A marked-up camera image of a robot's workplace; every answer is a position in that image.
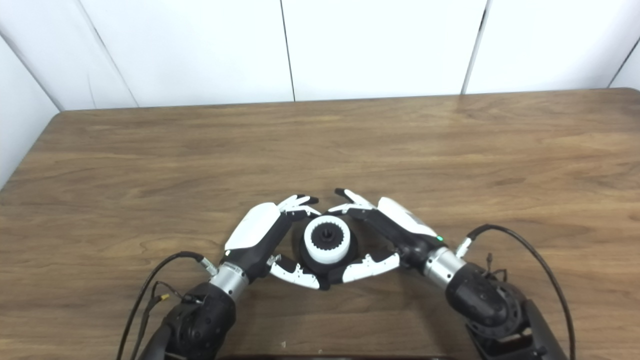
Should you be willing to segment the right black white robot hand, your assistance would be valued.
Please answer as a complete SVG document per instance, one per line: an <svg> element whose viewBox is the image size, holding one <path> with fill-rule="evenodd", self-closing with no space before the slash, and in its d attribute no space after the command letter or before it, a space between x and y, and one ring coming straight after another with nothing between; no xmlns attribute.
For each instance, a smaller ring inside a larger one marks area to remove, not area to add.
<svg viewBox="0 0 640 360"><path fill-rule="evenodd" d="M328 214L348 215L362 221L393 244L394 250L368 253L348 265L332 269L327 275L331 285L350 283L406 267L416 269L445 289L464 265L441 236L395 200L382 197L374 205L349 189L338 187L334 193L349 202L330 208Z"/></svg>

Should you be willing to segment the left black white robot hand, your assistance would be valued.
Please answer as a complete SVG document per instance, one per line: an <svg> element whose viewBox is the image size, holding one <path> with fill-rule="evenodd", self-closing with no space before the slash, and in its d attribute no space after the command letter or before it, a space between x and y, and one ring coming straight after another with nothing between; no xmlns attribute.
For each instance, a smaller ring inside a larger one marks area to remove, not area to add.
<svg viewBox="0 0 640 360"><path fill-rule="evenodd" d="M280 203L265 202L252 207L224 245L219 273L211 283L220 288L229 285L231 295L238 296L247 285L270 274L307 289L329 290L329 283L310 269L275 253L295 222L320 216L311 207L318 201L306 194L293 194Z"/></svg>

